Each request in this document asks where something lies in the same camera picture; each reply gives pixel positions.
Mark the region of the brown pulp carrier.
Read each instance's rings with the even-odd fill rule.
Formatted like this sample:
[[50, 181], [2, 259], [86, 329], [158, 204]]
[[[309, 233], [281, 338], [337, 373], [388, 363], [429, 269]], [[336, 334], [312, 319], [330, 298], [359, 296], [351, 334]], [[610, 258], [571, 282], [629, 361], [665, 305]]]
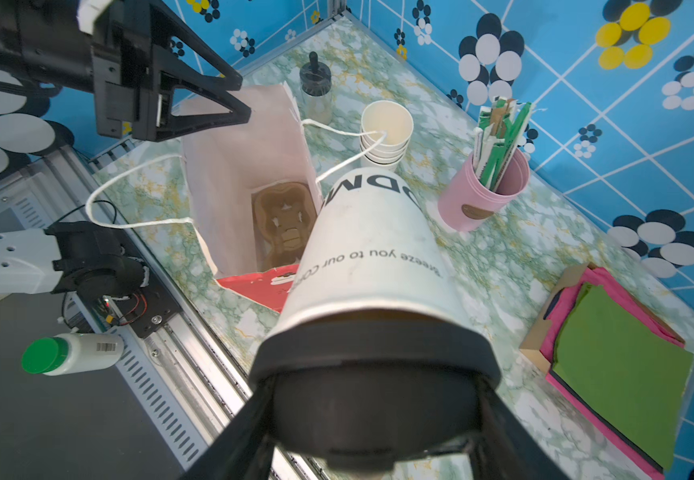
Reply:
[[300, 182], [269, 186], [256, 194], [253, 213], [263, 241], [263, 269], [298, 263], [317, 219], [309, 188]]

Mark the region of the pink straw holder cup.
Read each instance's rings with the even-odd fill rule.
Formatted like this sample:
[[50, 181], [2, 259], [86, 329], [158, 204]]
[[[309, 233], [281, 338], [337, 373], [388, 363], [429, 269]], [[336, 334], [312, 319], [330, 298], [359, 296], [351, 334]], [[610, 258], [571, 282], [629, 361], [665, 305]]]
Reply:
[[450, 228], [469, 232], [499, 212], [527, 187], [531, 170], [527, 157], [517, 150], [495, 192], [484, 187], [473, 170], [470, 154], [438, 200], [441, 218]]

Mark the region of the stack of white paper cups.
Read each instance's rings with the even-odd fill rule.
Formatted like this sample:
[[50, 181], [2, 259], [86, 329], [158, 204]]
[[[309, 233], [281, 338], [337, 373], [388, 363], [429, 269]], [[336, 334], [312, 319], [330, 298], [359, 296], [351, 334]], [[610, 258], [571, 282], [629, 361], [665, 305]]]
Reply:
[[364, 109], [361, 132], [361, 166], [396, 171], [407, 153], [414, 120], [403, 105], [379, 100]]

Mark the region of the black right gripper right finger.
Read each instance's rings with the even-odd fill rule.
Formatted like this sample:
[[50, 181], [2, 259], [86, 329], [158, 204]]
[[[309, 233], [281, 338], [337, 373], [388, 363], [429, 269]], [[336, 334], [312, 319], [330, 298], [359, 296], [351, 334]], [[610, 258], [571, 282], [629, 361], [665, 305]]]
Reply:
[[475, 479], [568, 479], [484, 380], [478, 381], [479, 440], [472, 451]]

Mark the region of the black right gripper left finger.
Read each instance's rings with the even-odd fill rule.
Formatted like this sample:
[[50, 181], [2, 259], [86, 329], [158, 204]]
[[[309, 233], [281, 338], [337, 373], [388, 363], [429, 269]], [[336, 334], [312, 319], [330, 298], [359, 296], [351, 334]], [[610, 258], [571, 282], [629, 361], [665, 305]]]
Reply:
[[181, 479], [268, 479], [275, 452], [273, 399], [273, 383], [259, 386]]

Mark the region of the green wrapped straws bundle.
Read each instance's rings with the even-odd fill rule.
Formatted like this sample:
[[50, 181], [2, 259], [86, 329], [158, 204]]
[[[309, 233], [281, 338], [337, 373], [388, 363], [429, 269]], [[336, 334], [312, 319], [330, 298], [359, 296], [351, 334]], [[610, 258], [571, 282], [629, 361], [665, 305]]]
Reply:
[[483, 106], [475, 129], [472, 172], [476, 180], [495, 192], [501, 184], [518, 147], [525, 140], [534, 113], [531, 102], [496, 97], [496, 103]]

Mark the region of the brown cardboard box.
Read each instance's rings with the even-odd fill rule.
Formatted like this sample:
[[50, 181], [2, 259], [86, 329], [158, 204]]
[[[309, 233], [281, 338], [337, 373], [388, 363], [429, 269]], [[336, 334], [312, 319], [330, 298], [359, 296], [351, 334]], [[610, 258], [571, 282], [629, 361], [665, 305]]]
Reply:
[[557, 284], [551, 290], [549, 299], [520, 345], [521, 353], [542, 374], [548, 374], [551, 369], [556, 340], [563, 324], [575, 308], [585, 283], [603, 286], [612, 300], [636, 317], [652, 333], [681, 348], [685, 347], [685, 340], [626, 290], [606, 268], [594, 263], [578, 264], [567, 267], [563, 271]]

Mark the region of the clear jar black lid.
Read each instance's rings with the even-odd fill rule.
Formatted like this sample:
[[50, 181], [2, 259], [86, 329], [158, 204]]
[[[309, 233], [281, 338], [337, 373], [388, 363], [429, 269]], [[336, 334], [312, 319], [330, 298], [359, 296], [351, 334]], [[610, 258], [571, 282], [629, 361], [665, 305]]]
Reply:
[[312, 51], [308, 62], [300, 68], [299, 75], [305, 116], [322, 124], [329, 124], [333, 118], [330, 67], [319, 59], [317, 52]]

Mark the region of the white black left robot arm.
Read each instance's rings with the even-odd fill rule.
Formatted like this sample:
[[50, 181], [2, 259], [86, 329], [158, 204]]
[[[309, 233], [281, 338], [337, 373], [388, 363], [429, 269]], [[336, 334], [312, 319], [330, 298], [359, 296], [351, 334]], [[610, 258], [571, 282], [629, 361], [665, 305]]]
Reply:
[[[66, 89], [102, 136], [160, 142], [246, 123], [241, 75], [161, 1], [0, 1], [0, 180], [72, 142], [45, 119]], [[123, 297], [148, 267], [92, 218], [0, 233], [0, 294]]]

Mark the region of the black cup lid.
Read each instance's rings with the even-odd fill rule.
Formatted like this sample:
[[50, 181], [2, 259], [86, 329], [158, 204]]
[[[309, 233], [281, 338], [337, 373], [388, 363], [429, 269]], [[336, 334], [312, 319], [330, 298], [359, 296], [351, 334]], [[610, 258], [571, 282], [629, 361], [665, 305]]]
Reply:
[[478, 389], [498, 386], [501, 369], [473, 330], [373, 310], [268, 337], [249, 381], [272, 385], [272, 435], [284, 449], [381, 472], [476, 429]]

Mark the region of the white bottle green cap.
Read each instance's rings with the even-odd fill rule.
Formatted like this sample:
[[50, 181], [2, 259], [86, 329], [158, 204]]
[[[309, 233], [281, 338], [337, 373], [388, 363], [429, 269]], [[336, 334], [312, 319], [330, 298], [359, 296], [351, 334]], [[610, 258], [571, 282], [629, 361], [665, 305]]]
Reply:
[[46, 376], [98, 371], [115, 365], [124, 350], [118, 335], [64, 333], [31, 343], [21, 366], [26, 373]]

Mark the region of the white paper coffee cup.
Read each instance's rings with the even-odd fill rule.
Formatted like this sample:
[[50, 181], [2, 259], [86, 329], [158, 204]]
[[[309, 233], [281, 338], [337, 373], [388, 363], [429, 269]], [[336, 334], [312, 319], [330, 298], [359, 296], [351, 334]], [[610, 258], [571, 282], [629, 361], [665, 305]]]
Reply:
[[467, 322], [417, 197], [376, 167], [347, 172], [327, 195], [271, 332], [364, 310]]

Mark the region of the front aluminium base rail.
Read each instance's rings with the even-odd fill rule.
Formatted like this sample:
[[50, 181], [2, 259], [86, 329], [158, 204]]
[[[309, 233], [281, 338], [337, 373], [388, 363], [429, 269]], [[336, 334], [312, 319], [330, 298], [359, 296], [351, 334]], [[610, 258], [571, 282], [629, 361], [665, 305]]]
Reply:
[[[247, 373], [278, 316], [222, 288], [193, 229], [176, 145], [141, 145], [94, 161], [63, 148], [0, 180], [0, 233], [78, 221], [99, 185], [101, 220], [136, 246], [176, 303], [154, 293], [111, 311], [76, 294], [0, 296], [0, 479], [175, 479], [251, 392]], [[22, 370], [26, 347], [77, 323], [125, 343], [112, 367], [50, 377]]]

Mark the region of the red white paper gift bag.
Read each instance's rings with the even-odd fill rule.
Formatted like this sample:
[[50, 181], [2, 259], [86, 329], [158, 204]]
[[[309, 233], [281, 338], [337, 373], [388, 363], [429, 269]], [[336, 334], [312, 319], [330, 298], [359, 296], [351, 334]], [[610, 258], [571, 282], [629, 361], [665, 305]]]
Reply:
[[286, 83], [244, 87], [238, 97], [251, 108], [247, 123], [148, 142], [134, 150], [137, 164], [131, 173], [177, 167], [189, 199], [187, 213], [145, 218], [137, 225], [191, 227], [220, 286], [281, 312], [299, 262], [263, 269], [263, 241], [255, 226], [253, 200], [269, 186], [300, 182], [309, 188], [318, 216], [322, 178], [313, 168], [305, 138], [306, 127], [318, 123], [301, 118]]

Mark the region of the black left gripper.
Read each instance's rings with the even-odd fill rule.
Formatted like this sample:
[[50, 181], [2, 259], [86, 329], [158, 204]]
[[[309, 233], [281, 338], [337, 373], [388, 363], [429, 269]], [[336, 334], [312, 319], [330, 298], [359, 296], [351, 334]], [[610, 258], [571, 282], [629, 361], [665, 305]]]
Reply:
[[[210, 77], [172, 53], [181, 40], [216, 68]], [[245, 124], [251, 108], [237, 98], [243, 77], [162, 1], [110, 1], [91, 34], [96, 126], [99, 134], [160, 142], [200, 131]], [[174, 114], [176, 93], [188, 91], [210, 102], [215, 113]]]

